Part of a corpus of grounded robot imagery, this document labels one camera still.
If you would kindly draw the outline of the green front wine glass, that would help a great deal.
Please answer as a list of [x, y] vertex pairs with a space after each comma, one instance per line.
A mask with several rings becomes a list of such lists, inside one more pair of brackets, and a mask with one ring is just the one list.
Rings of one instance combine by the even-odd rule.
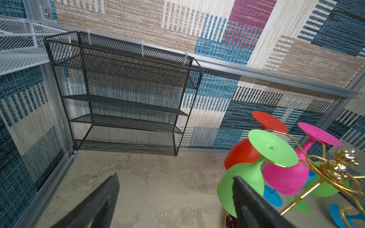
[[300, 206], [301, 200], [308, 194], [316, 197], [329, 197], [340, 192], [340, 189], [344, 189], [349, 185], [347, 181], [348, 171], [344, 164], [341, 164], [335, 160], [325, 160], [321, 162], [310, 162], [299, 159], [300, 162], [305, 164], [310, 171], [316, 174], [316, 177], [310, 180], [307, 184], [304, 184], [302, 188], [293, 197], [287, 196], [291, 202], [285, 209], [280, 212], [280, 215], [284, 215], [291, 208]]

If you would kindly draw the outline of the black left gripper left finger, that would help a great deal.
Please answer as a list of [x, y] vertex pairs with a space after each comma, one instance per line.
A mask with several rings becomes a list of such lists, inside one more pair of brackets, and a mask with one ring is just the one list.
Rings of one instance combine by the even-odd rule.
[[54, 228], [109, 228], [115, 212], [120, 183], [118, 175], [108, 177]]

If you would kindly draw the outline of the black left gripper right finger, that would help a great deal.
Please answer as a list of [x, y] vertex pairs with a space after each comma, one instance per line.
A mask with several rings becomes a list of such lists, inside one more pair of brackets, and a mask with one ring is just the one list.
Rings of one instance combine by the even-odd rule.
[[233, 201], [239, 228], [293, 228], [242, 177], [233, 177]]

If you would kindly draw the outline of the green wine glass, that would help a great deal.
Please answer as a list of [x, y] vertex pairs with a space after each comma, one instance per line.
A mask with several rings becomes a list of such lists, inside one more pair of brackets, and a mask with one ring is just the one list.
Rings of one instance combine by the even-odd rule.
[[[283, 143], [279, 146], [279, 158], [283, 165], [274, 163], [279, 167], [290, 168], [298, 163], [298, 156], [295, 150], [283, 139]], [[260, 196], [264, 195], [264, 178], [261, 172], [261, 165], [265, 158], [260, 156], [253, 163], [239, 163], [232, 166], [226, 171], [217, 185], [217, 196], [223, 208], [233, 217], [237, 217], [233, 201], [233, 177], [242, 177]]]
[[321, 162], [310, 162], [299, 159], [300, 162], [305, 164], [310, 171], [316, 174], [316, 177], [310, 180], [307, 184], [304, 184], [302, 188], [293, 197], [287, 196], [291, 202], [285, 209], [280, 212], [280, 215], [284, 215], [291, 208], [300, 206], [301, 200], [308, 194], [316, 197], [329, 197], [340, 192], [340, 189], [344, 189], [349, 185], [347, 181], [348, 171], [344, 164], [341, 164], [335, 160], [325, 160]]

